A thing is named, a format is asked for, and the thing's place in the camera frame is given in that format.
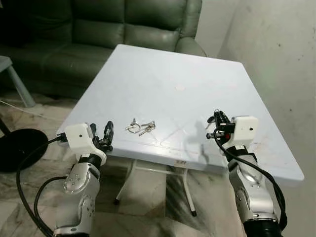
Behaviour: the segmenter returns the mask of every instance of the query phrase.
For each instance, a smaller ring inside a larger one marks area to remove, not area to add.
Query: table frame
[[[119,201],[121,199],[121,196],[122,196],[123,192],[125,191],[126,187],[128,186],[128,184],[129,184],[129,182],[131,180],[131,177],[133,176],[133,174],[135,173],[135,170],[137,170],[137,169],[138,170],[144,170],[144,171],[151,171],[151,172],[157,172],[157,173],[163,173],[163,174],[180,176],[182,178],[182,183],[183,183],[185,194],[187,196],[187,200],[188,200],[188,203],[189,203],[191,214],[193,216],[197,216],[197,212],[196,212],[196,209],[194,207],[193,200],[192,200],[192,197],[191,197],[191,194],[190,194],[190,190],[189,190],[189,186],[188,186],[188,182],[187,182],[188,169],[182,168],[183,169],[183,173],[178,173],[178,172],[172,172],[172,171],[167,171],[167,170],[159,170],[159,169],[153,169],[153,168],[139,167],[139,166],[137,166],[137,160],[136,159],[131,161],[131,164],[130,164],[128,170],[127,170],[126,180],[125,180],[123,186],[121,187],[117,197],[114,200],[114,204],[115,205],[119,204]]]

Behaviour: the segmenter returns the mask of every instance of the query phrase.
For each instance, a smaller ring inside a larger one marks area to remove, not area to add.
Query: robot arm
[[[243,116],[229,121],[222,111],[215,111],[214,116],[207,122],[209,125],[213,122],[216,124],[214,133],[208,133],[207,139],[214,138],[222,150],[226,151],[224,155],[229,162],[229,179],[247,236],[280,237],[281,229],[285,226],[281,227],[277,222],[273,201],[266,188],[266,177],[245,164],[248,162],[258,167],[255,154],[247,151],[255,136],[258,120],[255,117]]]
[[[76,155],[81,155],[64,182],[64,196],[57,207],[57,237],[88,237],[91,231],[94,204],[100,189],[100,166],[111,151],[113,123],[108,122],[103,140],[95,136],[95,125],[86,123],[65,129],[68,144]]]

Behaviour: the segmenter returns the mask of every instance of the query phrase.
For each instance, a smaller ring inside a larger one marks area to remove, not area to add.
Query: metal table leg
[[[189,190],[189,187],[188,187],[187,176],[188,176],[188,169],[185,169],[184,173],[183,173],[183,176],[182,176],[184,191],[185,191],[187,199],[188,199],[188,203],[189,203],[189,206],[190,206],[191,214],[193,216],[197,216],[196,208],[194,207],[194,204],[193,204],[193,201],[192,201],[192,197],[191,197],[191,194],[190,194],[190,190]]]
[[[126,178],[126,180],[125,180],[125,183],[123,184],[123,186],[122,186],[122,188],[120,189],[120,191],[119,191],[117,197],[116,197],[115,200],[114,200],[114,204],[115,204],[115,205],[118,205],[118,204],[119,204],[120,197],[121,197],[123,191],[126,189],[126,187],[127,187],[128,183],[129,183],[131,177],[132,177],[133,174],[134,174],[134,171],[135,171],[135,169],[136,169],[136,164],[137,164],[137,160],[135,159],[135,160],[133,161],[133,164],[132,164],[132,167],[131,167],[130,171],[128,172],[128,175],[127,175],[127,178]]]

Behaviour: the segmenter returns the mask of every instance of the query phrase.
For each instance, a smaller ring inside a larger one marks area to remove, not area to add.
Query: metal key
[[[136,119],[133,119],[133,122],[130,123],[128,127],[126,127],[126,130],[129,130],[130,128],[136,127]]]
[[[150,132],[151,130],[153,130],[153,128],[150,127],[150,125],[149,125],[148,127],[146,127],[144,129],[144,131],[142,131],[140,134],[138,134],[138,136],[141,136],[141,135],[145,134],[146,132]]]
[[[141,126],[142,126],[142,127],[143,127],[143,126],[155,127],[155,121],[151,121],[151,122],[149,122],[149,123],[144,123],[144,124],[142,124]]]

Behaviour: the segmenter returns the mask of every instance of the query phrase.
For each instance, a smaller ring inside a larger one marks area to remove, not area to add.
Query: marble floor
[[[36,128],[52,139],[77,101],[52,99],[39,94],[33,94],[33,97],[37,104],[33,108],[24,108],[17,93],[0,93],[0,100],[44,117],[2,103],[0,117],[11,130]],[[21,173],[23,190],[29,204],[33,204],[38,188],[46,179],[67,174],[75,162],[75,155],[67,147],[51,144],[41,160]],[[189,172],[188,185],[197,217],[191,215],[177,176],[144,170],[135,172],[120,204],[113,205],[130,163],[131,160],[127,158],[109,157],[106,165],[102,166],[101,190],[96,199],[92,237],[245,236],[227,175],[194,170]],[[173,169],[149,162],[138,162],[138,166]],[[41,217],[52,229],[61,188],[62,181],[49,184],[39,200]],[[0,173],[0,236],[43,236],[21,204],[14,173]]]

